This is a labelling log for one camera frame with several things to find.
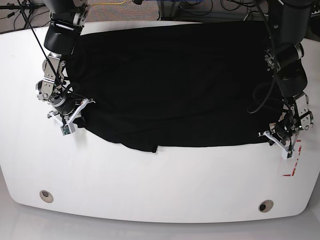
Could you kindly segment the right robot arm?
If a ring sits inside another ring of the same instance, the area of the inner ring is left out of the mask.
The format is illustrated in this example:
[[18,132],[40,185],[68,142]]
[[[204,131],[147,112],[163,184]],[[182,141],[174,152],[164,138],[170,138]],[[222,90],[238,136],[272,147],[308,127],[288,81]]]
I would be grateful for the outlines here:
[[77,94],[77,85],[67,83],[62,57],[73,53],[84,28],[90,5],[86,0],[46,0],[50,11],[44,47],[49,50],[42,64],[43,79],[36,84],[37,98],[53,107],[47,117],[54,119],[64,136],[75,132],[74,122],[84,124],[82,110],[93,99]]

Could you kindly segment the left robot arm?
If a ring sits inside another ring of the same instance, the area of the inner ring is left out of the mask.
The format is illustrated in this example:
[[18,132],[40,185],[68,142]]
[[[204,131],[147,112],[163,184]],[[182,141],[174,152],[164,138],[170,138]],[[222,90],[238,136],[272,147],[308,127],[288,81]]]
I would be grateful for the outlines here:
[[279,146],[284,160],[294,157],[299,133],[314,125],[313,113],[308,107],[309,97],[304,92],[308,80],[302,65],[305,55],[302,40],[315,4],[314,0],[270,0],[265,15],[258,1],[254,1],[269,35],[270,47],[264,51],[264,60],[273,75],[266,96],[256,101],[255,109],[247,111],[257,113],[269,100],[274,86],[278,85],[282,95],[282,115],[259,136],[267,137],[270,145]]

